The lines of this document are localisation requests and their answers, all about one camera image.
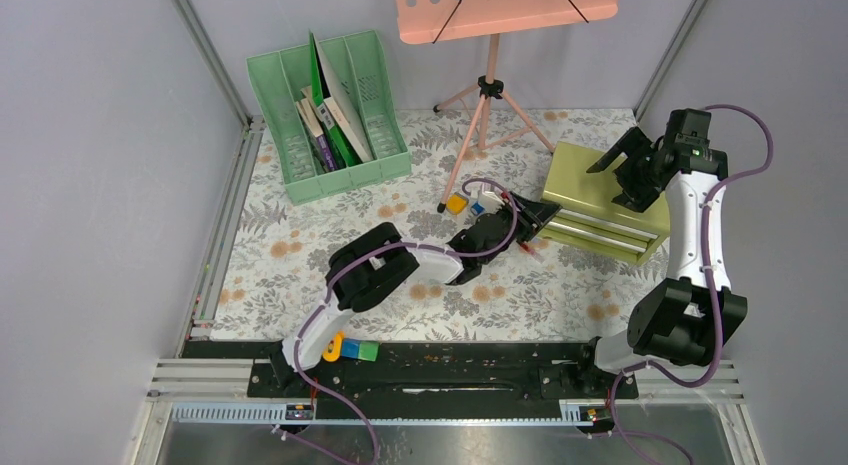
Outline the yellow-green drawer cabinet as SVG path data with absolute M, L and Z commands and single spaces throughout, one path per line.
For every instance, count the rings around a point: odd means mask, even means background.
M 667 202 L 661 197 L 645 212 L 614 204 L 621 189 L 613 169 L 586 172 L 602 155 L 567 142 L 557 144 L 542 200 L 560 210 L 539 236 L 640 265 L 670 236 Z

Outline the purple Treehouse book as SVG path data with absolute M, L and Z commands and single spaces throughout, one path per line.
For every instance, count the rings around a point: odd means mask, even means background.
M 309 105 L 308 100 L 304 98 L 296 101 L 295 106 L 322 170 L 325 173 L 337 171 L 339 167 L 332 153 L 330 143 L 320 120 Z

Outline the blue grey toy piece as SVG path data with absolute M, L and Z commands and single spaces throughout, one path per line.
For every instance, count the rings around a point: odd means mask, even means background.
M 473 216 L 479 216 L 484 212 L 485 208 L 479 202 L 474 202 L 469 206 L 469 213 Z

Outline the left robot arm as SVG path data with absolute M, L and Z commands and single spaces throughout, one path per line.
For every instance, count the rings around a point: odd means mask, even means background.
M 357 313 L 380 305 L 410 278 L 463 285 L 516 243 L 525 246 L 559 213 L 554 203 L 509 192 L 493 212 L 484 212 L 444 246 L 406 242 L 384 222 L 331 255 L 324 299 L 297 331 L 269 355 L 272 383 L 288 396 L 309 386 L 310 369 L 338 332 Z

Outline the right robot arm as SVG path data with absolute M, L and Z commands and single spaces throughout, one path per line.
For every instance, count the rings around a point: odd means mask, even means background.
M 645 212 L 665 198 L 670 236 L 665 278 L 638 302 L 625 331 L 594 340 L 592 359 L 575 367 L 583 395 L 601 395 L 613 373 L 639 365 L 714 369 L 747 315 L 724 265 L 721 212 L 731 176 L 726 153 L 710 145 L 710 122 L 708 110 L 674 110 L 661 137 L 633 127 L 587 169 L 610 169 L 621 190 L 612 201 L 628 210 Z

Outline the red transparent pen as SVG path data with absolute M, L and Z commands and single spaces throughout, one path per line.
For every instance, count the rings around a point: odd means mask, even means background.
M 536 249 L 528 243 L 519 243 L 520 248 L 527 254 L 539 258 L 540 254 L 536 251 Z

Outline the floral table mat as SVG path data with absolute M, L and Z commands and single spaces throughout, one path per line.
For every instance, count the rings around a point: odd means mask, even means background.
M 402 110 L 409 175 L 295 205 L 275 143 L 264 134 L 210 336 L 276 341 L 296 332 L 324 296 L 330 255 L 389 221 L 404 239 L 442 245 L 471 224 L 437 202 L 470 121 L 466 112 Z M 643 264 L 536 239 L 514 246 L 461 286 L 412 279 L 355 316 L 348 336 L 381 341 L 586 340 L 622 331 L 637 302 L 664 277 L 669 251 Z

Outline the yellow toy block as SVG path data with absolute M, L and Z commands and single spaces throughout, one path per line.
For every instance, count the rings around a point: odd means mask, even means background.
M 445 210 L 449 213 L 458 216 L 469 205 L 469 199 L 460 193 L 453 193 L 445 203 Z

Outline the orange blue green block stack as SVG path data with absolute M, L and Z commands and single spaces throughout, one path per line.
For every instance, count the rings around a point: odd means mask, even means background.
M 336 362 L 342 358 L 374 362 L 379 347 L 379 342 L 347 338 L 343 332 L 338 332 L 323 351 L 322 359 L 327 362 Z

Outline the green desktop file organizer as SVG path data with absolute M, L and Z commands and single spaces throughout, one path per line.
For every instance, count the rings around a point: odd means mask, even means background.
M 247 72 L 276 145 L 283 183 L 295 204 L 407 175 L 411 159 L 399 130 L 383 47 L 373 30 L 253 56 Z M 325 173 L 295 106 L 312 101 L 346 164 Z

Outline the pink music stand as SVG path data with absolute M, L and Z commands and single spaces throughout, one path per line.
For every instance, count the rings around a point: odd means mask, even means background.
M 435 45 L 475 37 L 489 40 L 485 73 L 477 82 L 433 106 L 439 113 L 448 106 L 461 102 L 473 92 L 479 94 L 478 103 L 471 115 L 470 125 L 456 156 L 437 211 L 443 213 L 453 193 L 465 154 L 477 140 L 480 149 L 491 148 L 524 134 L 534 134 L 549 152 L 555 146 L 543 135 L 526 111 L 505 90 L 496 77 L 501 36 L 521 32 L 591 23 L 606 20 L 618 12 L 619 0 L 395 0 L 397 24 L 402 42 L 410 45 Z M 518 115 L 524 127 L 501 139 L 487 141 L 489 113 L 495 101 L 503 100 Z

